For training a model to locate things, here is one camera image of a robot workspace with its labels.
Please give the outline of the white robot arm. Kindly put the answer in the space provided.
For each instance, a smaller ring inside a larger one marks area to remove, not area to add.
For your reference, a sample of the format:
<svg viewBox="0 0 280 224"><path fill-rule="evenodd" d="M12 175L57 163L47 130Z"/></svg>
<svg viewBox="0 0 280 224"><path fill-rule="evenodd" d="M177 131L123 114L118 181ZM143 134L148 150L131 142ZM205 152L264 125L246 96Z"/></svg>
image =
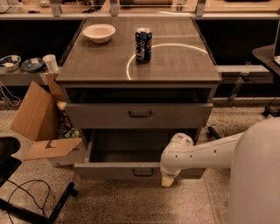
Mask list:
<svg viewBox="0 0 280 224"><path fill-rule="evenodd" d="M242 133L239 133L194 145L188 135L175 134L161 154L161 185L170 187L174 179L185 169L230 168L241 136Z"/></svg>

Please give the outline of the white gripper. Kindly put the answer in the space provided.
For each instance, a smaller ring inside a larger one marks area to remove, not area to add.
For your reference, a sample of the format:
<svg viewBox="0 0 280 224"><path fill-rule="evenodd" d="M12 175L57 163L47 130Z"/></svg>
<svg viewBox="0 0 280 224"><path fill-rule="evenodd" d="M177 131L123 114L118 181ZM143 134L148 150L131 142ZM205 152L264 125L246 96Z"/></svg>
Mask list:
<svg viewBox="0 0 280 224"><path fill-rule="evenodd" d="M160 165L160 171L162 173L162 181L161 181L161 185L162 187L170 187L173 182L174 179L180 174L181 170L178 168L171 168L168 167L164 164Z"/></svg>

